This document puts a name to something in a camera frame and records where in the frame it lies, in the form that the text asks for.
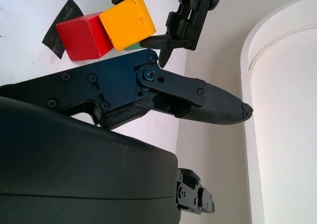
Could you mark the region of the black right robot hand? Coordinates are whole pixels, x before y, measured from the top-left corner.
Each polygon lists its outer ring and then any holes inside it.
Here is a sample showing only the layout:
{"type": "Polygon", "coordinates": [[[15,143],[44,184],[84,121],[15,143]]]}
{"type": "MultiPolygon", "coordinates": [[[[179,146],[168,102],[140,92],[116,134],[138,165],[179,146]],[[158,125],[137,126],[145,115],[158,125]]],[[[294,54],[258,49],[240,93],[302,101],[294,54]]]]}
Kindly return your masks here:
{"type": "Polygon", "coordinates": [[[232,125],[253,109],[157,60],[146,49],[1,87],[1,223],[177,224],[183,211],[215,212],[173,153],[114,130],[151,110],[232,125]]]}

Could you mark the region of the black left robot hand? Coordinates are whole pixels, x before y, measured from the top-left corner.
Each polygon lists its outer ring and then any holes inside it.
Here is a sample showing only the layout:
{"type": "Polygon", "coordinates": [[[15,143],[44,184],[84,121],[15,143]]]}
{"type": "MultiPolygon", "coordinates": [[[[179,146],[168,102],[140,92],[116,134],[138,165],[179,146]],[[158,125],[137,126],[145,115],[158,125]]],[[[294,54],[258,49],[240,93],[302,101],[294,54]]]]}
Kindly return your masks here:
{"type": "Polygon", "coordinates": [[[195,50],[206,16],[220,0],[179,0],[176,12],[166,21],[166,33],[154,35],[154,23],[143,0],[112,0],[109,9],[115,25],[108,31],[116,49],[139,44],[142,50],[128,60],[134,65],[158,63],[165,67],[173,50],[195,50]]]}

